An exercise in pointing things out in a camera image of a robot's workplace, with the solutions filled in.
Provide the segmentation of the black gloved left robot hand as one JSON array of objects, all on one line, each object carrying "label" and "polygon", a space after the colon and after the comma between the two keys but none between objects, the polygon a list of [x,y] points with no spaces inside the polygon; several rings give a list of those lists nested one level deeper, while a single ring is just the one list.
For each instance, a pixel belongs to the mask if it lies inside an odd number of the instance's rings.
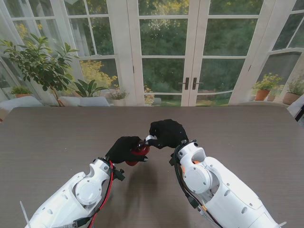
[{"label": "black gloved left robot hand", "polygon": [[141,139],[138,136],[123,136],[117,139],[111,149],[105,155],[107,160],[119,164],[122,162],[146,162],[144,155],[133,154],[133,149]]}]

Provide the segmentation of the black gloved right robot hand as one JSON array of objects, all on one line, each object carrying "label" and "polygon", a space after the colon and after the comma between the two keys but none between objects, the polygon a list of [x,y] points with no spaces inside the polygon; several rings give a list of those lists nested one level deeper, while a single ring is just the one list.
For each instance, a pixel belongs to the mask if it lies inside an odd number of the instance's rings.
[{"label": "black gloved right robot hand", "polygon": [[149,134],[156,137],[156,139],[148,140],[148,145],[158,149],[164,147],[176,148],[183,141],[189,141],[183,126],[172,119],[152,122]]}]

